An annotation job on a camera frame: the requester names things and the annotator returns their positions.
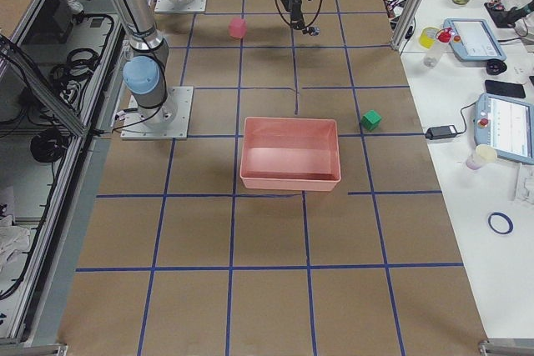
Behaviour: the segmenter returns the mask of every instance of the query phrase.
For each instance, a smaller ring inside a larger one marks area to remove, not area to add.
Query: black phone
[[[503,83],[487,79],[486,92],[491,95],[508,96],[510,98],[526,98],[525,88],[520,83]]]

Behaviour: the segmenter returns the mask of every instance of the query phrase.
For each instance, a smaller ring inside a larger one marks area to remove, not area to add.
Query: pink tray
[[[335,120],[246,118],[239,175],[246,188],[331,191],[341,180]]]

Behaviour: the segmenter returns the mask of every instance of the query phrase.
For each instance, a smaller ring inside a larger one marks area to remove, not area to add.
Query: power adapter
[[[440,127],[430,127],[425,132],[425,138],[432,140],[454,138],[458,135],[458,130],[454,125],[441,125]]]

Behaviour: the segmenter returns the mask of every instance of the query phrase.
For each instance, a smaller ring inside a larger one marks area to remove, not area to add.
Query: yellow cup
[[[440,31],[439,28],[435,27],[426,27],[423,29],[423,32],[421,33],[421,36],[419,37],[419,44],[423,48],[430,49],[432,46],[432,43],[436,40],[437,33]]]

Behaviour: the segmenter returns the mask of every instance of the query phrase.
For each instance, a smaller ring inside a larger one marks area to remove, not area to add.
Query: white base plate
[[[183,6],[176,6],[169,0],[158,0],[154,12],[156,14],[186,14],[186,13],[203,13],[206,11],[208,0],[194,0]]]
[[[169,124],[163,127],[150,127],[144,123],[139,123],[122,130],[120,136],[128,140],[155,140],[155,139],[186,139],[189,129],[189,116],[191,115],[191,105],[193,103],[193,87],[170,87],[169,96],[174,98],[178,111],[176,117]],[[134,97],[130,98],[129,108],[136,108],[137,102]],[[141,117],[138,113],[126,114],[124,125],[133,124]]]

